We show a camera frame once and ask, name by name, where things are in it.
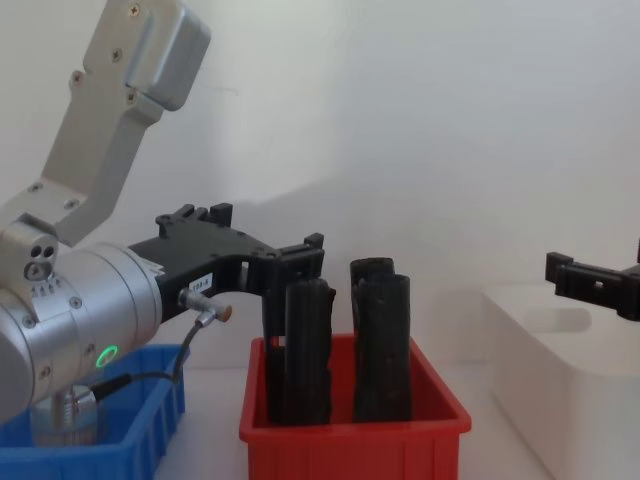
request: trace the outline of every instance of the white background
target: white background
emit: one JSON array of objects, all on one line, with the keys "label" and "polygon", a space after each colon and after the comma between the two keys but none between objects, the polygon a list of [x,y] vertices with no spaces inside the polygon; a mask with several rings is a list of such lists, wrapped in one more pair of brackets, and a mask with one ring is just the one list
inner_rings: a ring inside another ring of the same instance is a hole
[{"label": "white background", "polygon": [[[350,260],[412,278],[413,333],[441,361],[484,354],[479,289],[541,281],[549,250],[633,263],[640,173],[634,0],[192,0],[215,43],[188,105],[153,127],[89,241],[156,234],[184,203],[236,205],[272,243],[326,235],[348,329]],[[42,168],[103,1],[2,2],[0,201]],[[196,340],[236,366],[259,301]],[[189,320],[163,329],[179,341]]]}]

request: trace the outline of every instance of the white container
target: white container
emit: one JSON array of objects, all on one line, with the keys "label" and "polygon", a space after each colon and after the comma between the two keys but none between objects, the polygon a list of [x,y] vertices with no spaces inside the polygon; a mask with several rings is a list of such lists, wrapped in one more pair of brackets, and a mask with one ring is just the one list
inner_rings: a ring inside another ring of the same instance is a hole
[{"label": "white container", "polygon": [[557,480],[638,479],[640,324],[553,292],[485,292],[494,396]]}]

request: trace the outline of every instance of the red plastic bin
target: red plastic bin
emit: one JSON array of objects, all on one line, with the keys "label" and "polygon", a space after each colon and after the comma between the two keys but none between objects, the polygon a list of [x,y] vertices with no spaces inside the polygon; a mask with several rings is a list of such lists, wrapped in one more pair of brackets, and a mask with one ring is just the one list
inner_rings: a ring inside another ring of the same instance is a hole
[{"label": "red plastic bin", "polygon": [[456,480],[460,434],[471,418],[419,347],[411,343],[413,418],[351,422],[353,335],[333,338],[331,425],[277,427],[267,420],[263,340],[251,345],[240,438],[249,446],[250,480]]}]

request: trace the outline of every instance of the black bracket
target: black bracket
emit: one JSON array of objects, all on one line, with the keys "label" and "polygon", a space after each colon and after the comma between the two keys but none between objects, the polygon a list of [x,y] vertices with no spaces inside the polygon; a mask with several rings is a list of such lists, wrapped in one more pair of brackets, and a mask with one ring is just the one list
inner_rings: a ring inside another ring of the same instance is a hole
[{"label": "black bracket", "polygon": [[577,263],[560,253],[548,253],[546,280],[556,295],[612,308],[623,318],[640,321],[640,264],[612,270]]},{"label": "black bracket", "polygon": [[178,294],[194,284],[209,297],[225,292],[262,297],[269,417],[280,423],[285,352],[279,340],[285,336],[287,287],[320,277],[324,237],[316,233],[299,245],[276,249],[232,229],[232,216],[233,206],[226,203],[209,209],[185,205],[159,216],[159,236],[131,249],[158,264],[164,321],[184,311]]}]

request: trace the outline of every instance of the cable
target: cable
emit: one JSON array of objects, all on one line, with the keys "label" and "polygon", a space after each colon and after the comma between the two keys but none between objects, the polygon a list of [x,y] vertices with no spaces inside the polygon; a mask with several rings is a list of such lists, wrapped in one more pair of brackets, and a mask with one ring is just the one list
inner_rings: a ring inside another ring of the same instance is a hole
[{"label": "cable", "polygon": [[198,334],[198,332],[203,328],[204,325],[202,324],[202,322],[196,321],[193,327],[191,327],[191,330],[189,330],[189,333],[180,346],[178,356],[176,357],[176,363],[173,367],[173,375],[169,375],[166,372],[143,372],[138,374],[126,373],[124,375],[120,375],[119,377],[116,377],[114,379],[89,387],[89,390],[91,390],[91,392],[93,393],[96,402],[101,402],[105,398],[110,397],[114,393],[119,392],[128,385],[131,385],[133,382],[138,382],[141,380],[157,378],[161,380],[168,380],[174,385],[180,383],[182,367],[184,367],[187,352],[189,351],[189,346],[191,345],[191,342]]}]

